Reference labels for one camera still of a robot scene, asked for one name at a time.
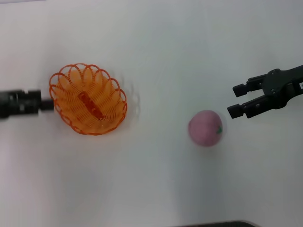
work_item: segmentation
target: black object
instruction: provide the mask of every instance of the black object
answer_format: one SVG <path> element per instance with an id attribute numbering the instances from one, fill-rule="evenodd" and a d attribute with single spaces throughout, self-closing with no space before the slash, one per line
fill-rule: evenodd
<path id="1" fill-rule="evenodd" d="M 263 96 L 242 105 L 228 107 L 231 117 L 237 118 L 246 114 L 247 118 L 251 118 L 271 109 L 280 109 L 291 98 L 303 94 L 303 65 L 285 71 L 272 70 L 268 74 L 248 79 L 246 85 L 233 87 L 237 97 L 261 89 Z"/>
<path id="2" fill-rule="evenodd" d="M 39 110 L 53 111 L 53 109 L 53 100 L 42 100 L 40 90 L 27 93 L 23 90 L 0 92 L 0 118 L 8 118 L 11 115 L 38 114 Z"/>
<path id="3" fill-rule="evenodd" d="M 242 222 L 242 221 L 232 221 L 232 222 L 223 222 L 215 224 L 206 224 L 206 225 L 195 225 L 187 227 L 254 227 L 253 225 Z"/>

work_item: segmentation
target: woven plastic basket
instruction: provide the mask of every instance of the woven plastic basket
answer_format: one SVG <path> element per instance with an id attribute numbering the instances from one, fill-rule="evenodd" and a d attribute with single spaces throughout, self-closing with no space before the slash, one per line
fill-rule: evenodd
<path id="1" fill-rule="evenodd" d="M 106 134 L 126 116 L 124 91 L 96 65 L 67 65 L 52 75 L 49 85 L 56 111 L 79 134 Z"/>

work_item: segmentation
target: pink fruit toy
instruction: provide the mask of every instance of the pink fruit toy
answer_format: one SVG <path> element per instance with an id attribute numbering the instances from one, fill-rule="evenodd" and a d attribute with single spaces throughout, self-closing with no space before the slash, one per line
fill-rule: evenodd
<path id="1" fill-rule="evenodd" d="M 188 131 L 195 143 L 210 147 L 219 142 L 222 137 L 222 121 L 214 111 L 203 110 L 191 119 Z"/>

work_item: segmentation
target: white background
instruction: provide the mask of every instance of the white background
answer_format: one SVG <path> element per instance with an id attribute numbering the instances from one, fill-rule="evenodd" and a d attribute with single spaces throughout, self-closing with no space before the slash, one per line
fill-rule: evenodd
<path id="1" fill-rule="evenodd" d="M 39 88 L 70 63 L 109 71 L 129 111 L 76 134 L 57 113 L 0 123 L 0 226 L 163 227 L 233 219 L 303 225 L 303 96 L 231 119 L 232 87 L 303 64 L 301 0 L 47 0 L 0 6 L 0 89 Z M 211 109 L 224 136 L 196 146 Z"/>

